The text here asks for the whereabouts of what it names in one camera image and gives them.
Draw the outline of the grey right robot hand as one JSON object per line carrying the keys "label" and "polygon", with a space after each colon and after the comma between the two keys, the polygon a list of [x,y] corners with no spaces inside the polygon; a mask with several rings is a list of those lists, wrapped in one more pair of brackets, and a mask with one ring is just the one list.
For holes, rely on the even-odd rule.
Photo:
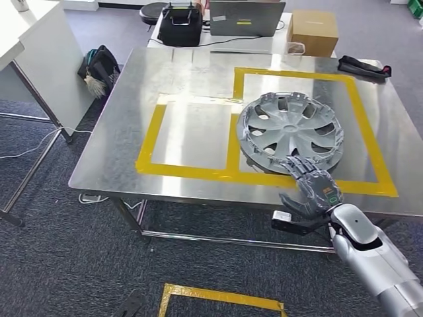
{"label": "grey right robot hand", "polygon": [[282,203],[294,213],[313,220],[343,203],[343,194],[330,173],[319,168],[310,158],[287,156],[282,166],[295,180],[304,199],[301,203],[280,193]]}

